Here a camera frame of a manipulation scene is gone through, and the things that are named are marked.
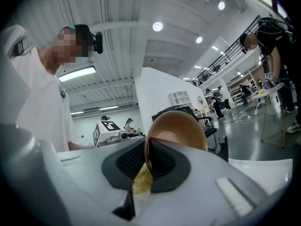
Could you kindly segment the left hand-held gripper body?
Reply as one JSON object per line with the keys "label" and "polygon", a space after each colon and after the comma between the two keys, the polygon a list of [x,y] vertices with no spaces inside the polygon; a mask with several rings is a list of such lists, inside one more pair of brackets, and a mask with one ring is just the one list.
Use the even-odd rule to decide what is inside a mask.
{"label": "left hand-held gripper body", "polygon": [[141,136],[141,132],[128,132],[113,121],[98,121],[93,132],[95,147],[117,144]]}

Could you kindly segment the black office chair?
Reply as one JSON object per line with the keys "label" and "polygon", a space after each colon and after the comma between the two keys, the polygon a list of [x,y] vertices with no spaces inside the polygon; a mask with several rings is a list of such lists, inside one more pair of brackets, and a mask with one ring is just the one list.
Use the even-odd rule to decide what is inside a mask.
{"label": "black office chair", "polygon": [[214,127],[212,117],[210,117],[210,116],[197,117],[197,121],[198,122],[204,121],[204,126],[201,128],[203,129],[206,138],[209,138],[210,136],[214,137],[215,147],[213,147],[213,148],[209,147],[208,150],[211,152],[215,152],[217,149],[217,140],[216,140],[216,136],[215,136],[217,129]]}

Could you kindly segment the long ceiling light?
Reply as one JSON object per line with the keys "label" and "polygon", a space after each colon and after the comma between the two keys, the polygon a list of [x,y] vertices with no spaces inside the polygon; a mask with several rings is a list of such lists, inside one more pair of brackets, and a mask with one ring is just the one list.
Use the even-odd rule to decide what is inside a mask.
{"label": "long ceiling light", "polygon": [[68,80],[72,80],[72,79],[75,79],[75,78],[78,78],[78,77],[81,77],[84,75],[88,75],[88,74],[93,74],[93,73],[96,73],[96,69],[93,66],[89,66],[86,68],[82,68],[82,69],[64,74],[64,75],[60,76],[58,79],[61,82],[65,82]]}

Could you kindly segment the round white table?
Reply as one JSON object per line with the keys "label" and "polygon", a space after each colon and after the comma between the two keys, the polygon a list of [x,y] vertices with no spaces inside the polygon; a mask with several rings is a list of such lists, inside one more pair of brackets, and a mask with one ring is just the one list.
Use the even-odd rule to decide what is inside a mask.
{"label": "round white table", "polygon": [[264,90],[264,92],[257,94],[253,99],[260,99],[265,103],[261,142],[284,149],[286,136],[285,109],[279,94],[282,86],[283,84],[280,83]]}

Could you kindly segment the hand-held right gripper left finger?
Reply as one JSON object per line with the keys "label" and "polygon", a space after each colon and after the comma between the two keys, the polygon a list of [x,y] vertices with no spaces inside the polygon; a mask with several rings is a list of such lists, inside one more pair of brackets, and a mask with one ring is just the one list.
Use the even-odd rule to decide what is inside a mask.
{"label": "hand-held right gripper left finger", "polygon": [[104,160],[144,143],[143,138],[94,149],[58,153],[15,125],[3,127],[3,177],[36,223],[47,226],[142,226],[136,221],[132,179],[117,167],[114,188],[102,171]]}

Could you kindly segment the beige sponge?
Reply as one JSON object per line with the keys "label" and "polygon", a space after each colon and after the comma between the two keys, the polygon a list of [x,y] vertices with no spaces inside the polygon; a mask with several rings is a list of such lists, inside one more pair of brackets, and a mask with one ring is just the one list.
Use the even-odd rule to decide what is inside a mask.
{"label": "beige sponge", "polygon": [[132,182],[132,190],[134,195],[149,193],[153,183],[152,174],[146,163],[143,164],[136,178]]}

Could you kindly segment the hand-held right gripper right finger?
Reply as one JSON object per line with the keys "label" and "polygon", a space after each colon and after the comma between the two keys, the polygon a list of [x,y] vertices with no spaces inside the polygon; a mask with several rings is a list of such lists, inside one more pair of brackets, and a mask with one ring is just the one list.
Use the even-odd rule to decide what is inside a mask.
{"label": "hand-held right gripper right finger", "polygon": [[217,155],[149,140],[154,182],[138,226],[242,226],[268,194]]}

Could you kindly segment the person's left forearm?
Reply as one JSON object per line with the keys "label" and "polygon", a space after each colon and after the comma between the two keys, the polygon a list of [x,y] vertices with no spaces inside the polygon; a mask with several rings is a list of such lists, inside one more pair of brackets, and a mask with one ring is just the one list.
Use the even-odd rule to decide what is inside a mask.
{"label": "person's left forearm", "polygon": [[94,146],[88,146],[88,145],[78,145],[74,142],[69,142],[68,143],[68,147],[70,151],[74,151],[74,150],[84,150],[84,149],[92,149],[94,148]]}

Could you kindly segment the large black case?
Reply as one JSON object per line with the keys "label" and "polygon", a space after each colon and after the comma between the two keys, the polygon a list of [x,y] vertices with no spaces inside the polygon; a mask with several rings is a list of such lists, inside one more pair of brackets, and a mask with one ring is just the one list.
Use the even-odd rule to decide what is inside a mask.
{"label": "large black case", "polygon": [[175,105],[175,106],[168,107],[162,111],[159,111],[158,113],[156,113],[155,115],[152,116],[152,121],[154,122],[160,115],[162,115],[166,112],[169,112],[169,111],[181,111],[181,112],[187,113],[191,117],[193,117],[196,121],[198,121],[197,117],[193,113],[193,110],[189,106],[183,106],[183,105]]}

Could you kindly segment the person's light shirt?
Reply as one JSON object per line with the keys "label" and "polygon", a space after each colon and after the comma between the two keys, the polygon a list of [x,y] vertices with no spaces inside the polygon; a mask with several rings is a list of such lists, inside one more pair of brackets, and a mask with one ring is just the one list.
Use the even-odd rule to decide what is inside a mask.
{"label": "person's light shirt", "polygon": [[[25,52],[14,56],[14,46],[21,40],[26,42]],[[30,89],[17,125],[29,130],[36,138],[52,143],[56,152],[69,151],[68,143],[76,139],[75,128],[68,94],[56,74],[50,71],[52,45],[38,49],[20,25],[3,29],[0,42],[14,69]]]}

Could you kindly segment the black metal railing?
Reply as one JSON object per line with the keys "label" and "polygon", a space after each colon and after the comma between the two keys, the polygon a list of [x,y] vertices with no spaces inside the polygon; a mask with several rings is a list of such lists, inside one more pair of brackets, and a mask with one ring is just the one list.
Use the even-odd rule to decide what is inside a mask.
{"label": "black metal railing", "polygon": [[230,46],[228,46],[227,49],[223,51],[223,53],[216,60],[206,67],[206,69],[204,68],[204,70],[192,80],[193,85],[200,86],[205,81],[210,79],[214,74],[218,73],[222,68],[230,65],[230,63],[233,62],[234,59],[240,54],[246,54],[245,49],[240,44],[240,36],[241,35],[239,35],[238,38]]}

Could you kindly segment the white arched cabinet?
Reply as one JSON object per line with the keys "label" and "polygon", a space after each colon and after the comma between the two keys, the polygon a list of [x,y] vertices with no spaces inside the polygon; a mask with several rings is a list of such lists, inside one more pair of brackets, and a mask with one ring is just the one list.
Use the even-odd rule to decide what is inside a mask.
{"label": "white arched cabinet", "polygon": [[187,91],[170,92],[168,97],[169,97],[171,106],[186,105],[186,104],[191,103],[191,100],[190,100],[190,97],[189,97]]}

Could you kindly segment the brown bowl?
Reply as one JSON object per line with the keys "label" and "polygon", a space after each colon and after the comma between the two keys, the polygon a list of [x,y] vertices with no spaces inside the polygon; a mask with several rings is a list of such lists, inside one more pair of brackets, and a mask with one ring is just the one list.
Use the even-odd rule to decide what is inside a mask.
{"label": "brown bowl", "polygon": [[196,119],[182,111],[163,113],[149,128],[144,147],[145,163],[149,170],[152,170],[149,157],[149,142],[151,138],[163,139],[206,152],[208,151],[203,128]]}

